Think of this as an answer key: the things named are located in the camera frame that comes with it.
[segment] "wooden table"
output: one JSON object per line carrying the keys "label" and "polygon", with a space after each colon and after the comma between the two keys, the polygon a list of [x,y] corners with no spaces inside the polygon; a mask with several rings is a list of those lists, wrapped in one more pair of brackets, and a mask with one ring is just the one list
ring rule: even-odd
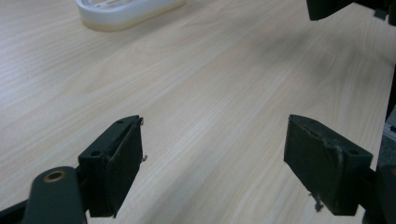
{"label": "wooden table", "polygon": [[191,0],[101,33],[73,0],[1,1],[0,210],[138,114],[148,160],[117,219],[89,223],[361,223],[362,210],[317,214],[283,149],[298,114],[377,154],[396,28],[372,15],[352,5],[309,21],[304,0]]}

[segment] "black plastic part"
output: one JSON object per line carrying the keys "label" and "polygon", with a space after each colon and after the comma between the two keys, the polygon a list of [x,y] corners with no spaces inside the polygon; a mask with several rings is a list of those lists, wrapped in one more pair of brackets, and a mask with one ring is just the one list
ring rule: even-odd
{"label": "black plastic part", "polygon": [[306,0],[309,19],[318,21],[353,3],[353,0]]}
{"label": "black plastic part", "polygon": [[290,115],[284,161],[318,201],[337,216],[354,216],[359,176],[373,155],[314,119]]}
{"label": "black plastic part", "polygon": [[53,168],[35,178],[22,223],[86,223],[74,168]]}
{"label": "black plastic part", "polygon": [[26,207],[26,201],[17,203],[0,212],[1,224],[20,224]]}
{"label": "black plastic part", "polygon": [[78,156],[84,187],[84,205],[91,217],[118,213],[143,158],[140,125],[132,116],[114,122]]}
{"label": "black plastic part", "polygon": [[396,0],[393,0],[393,2],[390,3],[388,14],[389,14],[388,23],[390,25],[396,26]]}
{"label": "black plastic part", "polygon": [[387,120],[389,118],[389,116],[392,113],[393,108],[395,107],[395,105],[396,105],[396,65],[395,65],[395,70],[393,72],[392,87],[390,88],[387,115],[385,116],[385,120]]}
{"label": "black plastic part", "polygon": [[379,168],[375,187],[385,220],[396,223],[396,166]]}
{"label": "black plastic part", "polygon": [[374,17],[379,18],[380,20],[385,20],[388,16],[388,12],[382,8],[377,8],[374,13]]}

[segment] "screw hole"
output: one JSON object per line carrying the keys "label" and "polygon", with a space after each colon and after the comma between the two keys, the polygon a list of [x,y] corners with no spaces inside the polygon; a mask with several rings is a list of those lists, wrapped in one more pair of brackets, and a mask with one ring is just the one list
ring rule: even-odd
{"label": "screw hole", "polygon": [[100,151],[93,151],[93,152],[91,153],[91,156],[99,156],[100,154],[101,154]]}
{"label": "screw hole", "polygon": [[44,177],[44,182],[52,183],[64,178],[66,173],[64,171],[54,171]]}

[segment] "wood grain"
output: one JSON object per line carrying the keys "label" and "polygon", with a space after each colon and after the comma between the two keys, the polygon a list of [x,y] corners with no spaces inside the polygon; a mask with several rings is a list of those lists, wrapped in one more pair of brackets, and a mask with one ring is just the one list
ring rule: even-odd
{"label": "wood grain", "polygon": [[317,214],[283,147],[298,114],[377,155],[396,29],[372,14],[309,21],[303,0],[191,0],[101,33],[73,1],[0,1],[0,210],[139,114],[148,160],[117,219],[90,223],[361,223],[362,210]]}

